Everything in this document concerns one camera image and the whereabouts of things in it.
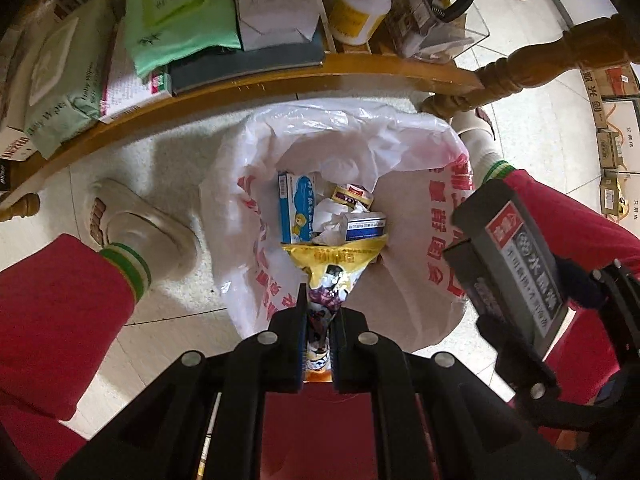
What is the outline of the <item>wooden coffee table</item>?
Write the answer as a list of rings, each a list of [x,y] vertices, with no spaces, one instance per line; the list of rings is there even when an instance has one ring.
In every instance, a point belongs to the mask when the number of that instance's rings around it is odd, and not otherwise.
[[[293,93],[418,90],[428,95],[421,105],[424,112],[449,118],[548,84],[574,68],[596,70],[638,59],[639,26],[620,14],[576,25],[558,40],[518,49],[474,72],[390,54],[332,53],[320,66],[241,77],[153,103],[110,124],[92,127],[64,143],[49,159],[34,155],[27,162],[14,162],[9,166],[12,188],[1,196],[1,219],[36,214],[38,193],[47,178],[79,159],[204,110]]]

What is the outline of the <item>beige slipper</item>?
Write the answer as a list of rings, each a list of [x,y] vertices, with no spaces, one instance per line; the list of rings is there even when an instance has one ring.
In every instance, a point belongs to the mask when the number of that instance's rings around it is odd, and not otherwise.
[[[182,280],[200,264],[200,242],[187,226],[114,180],[90,186],[85,220],[93,243],[133,268],[143,288]]]
[[[450,126],[469,153],[474,185],[479,188],[491,167],[501,160],[486,114],[482,110],[459,112],[452,116]]]

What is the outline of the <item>black cigarette box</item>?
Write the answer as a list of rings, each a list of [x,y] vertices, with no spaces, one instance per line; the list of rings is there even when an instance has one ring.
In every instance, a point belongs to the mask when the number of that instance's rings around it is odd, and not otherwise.
[[[503,180],[454,210],[462,240],[444,258],[476,312],[511,325],[545,356],[567,314],[558,265],[533,217]]]

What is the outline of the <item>person left red leg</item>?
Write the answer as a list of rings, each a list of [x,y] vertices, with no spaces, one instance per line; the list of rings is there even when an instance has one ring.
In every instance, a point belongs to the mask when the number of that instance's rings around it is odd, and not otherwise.
[[[152,283],[140,250],[64,234],[1,273],[1,423],[40,478],[85,444],[65,427]]]

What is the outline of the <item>dark book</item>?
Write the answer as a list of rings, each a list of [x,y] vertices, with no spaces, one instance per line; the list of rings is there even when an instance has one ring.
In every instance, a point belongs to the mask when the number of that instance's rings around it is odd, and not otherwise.
[[[171,62],[168,67],[174,96],[191,90],[278,70],[320,66],[324,59],[321,27],[310,41],[281,44],[253,51],[211,47],[187,58]]]

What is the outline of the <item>yellow snack wrapper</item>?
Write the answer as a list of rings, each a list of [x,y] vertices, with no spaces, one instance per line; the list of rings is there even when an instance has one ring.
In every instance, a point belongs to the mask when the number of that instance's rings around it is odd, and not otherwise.
[[[283,244],[296,268],[306,273],[307,343],[304,382],[331,381],[330,325],[367,266],[375,262],[388,236],[343,245]]]

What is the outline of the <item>white tissue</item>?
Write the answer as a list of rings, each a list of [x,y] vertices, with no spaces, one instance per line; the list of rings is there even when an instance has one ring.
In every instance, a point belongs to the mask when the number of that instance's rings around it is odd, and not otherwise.
[[[334,202],[332,198],[324,198],[314,206],[314,222],[312,242],[323,246],[341,246],[345,240],[346,214],[354,210],[352,207]]]

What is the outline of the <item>white pill bottle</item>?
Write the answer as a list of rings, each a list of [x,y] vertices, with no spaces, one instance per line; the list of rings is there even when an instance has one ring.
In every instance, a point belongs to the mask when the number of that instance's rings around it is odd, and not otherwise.
[[[329,16],[332,36],[341,44],[366,44],[382,23],[392,0],[336,0]]]

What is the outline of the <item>white red plastic trash bag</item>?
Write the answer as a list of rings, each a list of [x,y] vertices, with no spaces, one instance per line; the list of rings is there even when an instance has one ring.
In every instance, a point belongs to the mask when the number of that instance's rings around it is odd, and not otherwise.
[[[314,283],[407,351],[445,339],[465,310],[445,261],[454,208],[473,191],[469,154],[443,120],[381,103],[310,100],[263,107],[222,138],[200,186],[214,281],[242,337],[292,307],[296,252],[386,244],[360,278]]]

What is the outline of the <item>white grey medicine box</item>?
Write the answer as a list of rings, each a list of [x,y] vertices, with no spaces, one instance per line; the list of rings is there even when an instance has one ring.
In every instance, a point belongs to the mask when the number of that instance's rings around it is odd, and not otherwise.
[[[346,214],[346,242],[380,237],[385,233],[386,214],[375,211]]]

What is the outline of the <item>small brown cigarette pack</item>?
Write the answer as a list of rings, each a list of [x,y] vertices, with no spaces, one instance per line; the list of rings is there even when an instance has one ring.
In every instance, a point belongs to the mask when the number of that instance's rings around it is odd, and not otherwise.
[[[342,205],[355,208],[357,204],[369,210],[374,202],[374,195],[356,184],[339,184],[332,194],[332,200]]]

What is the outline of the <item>clear plastic organiser box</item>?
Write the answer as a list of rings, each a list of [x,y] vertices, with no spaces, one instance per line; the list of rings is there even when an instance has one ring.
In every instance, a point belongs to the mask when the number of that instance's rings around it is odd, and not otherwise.
[[[447,64],[489,37],[475,0],[392,0],[386,23],[402,58]]]

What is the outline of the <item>white tissue pack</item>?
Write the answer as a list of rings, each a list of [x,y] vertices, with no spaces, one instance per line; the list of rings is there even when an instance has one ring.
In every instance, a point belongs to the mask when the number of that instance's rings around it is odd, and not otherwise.
[[[316,0],[235,0],[235,4],[245,51],[311,42],[320,20]]]

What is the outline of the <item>blue white medicine box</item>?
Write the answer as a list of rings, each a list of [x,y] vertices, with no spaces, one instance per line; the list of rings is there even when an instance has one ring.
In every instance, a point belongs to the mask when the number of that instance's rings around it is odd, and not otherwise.
[[[314,238],[316,176],[278,173],[281,238],[284,244],[307,244]]]

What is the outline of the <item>left beige slipper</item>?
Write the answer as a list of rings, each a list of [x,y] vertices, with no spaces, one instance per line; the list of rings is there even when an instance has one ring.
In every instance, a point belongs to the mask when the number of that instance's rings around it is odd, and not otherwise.
[[[90,186],[85,220],[93,243],[133,268],[143,288],[182,280],[200,264],[200,242],[187,226],[114,180]]]

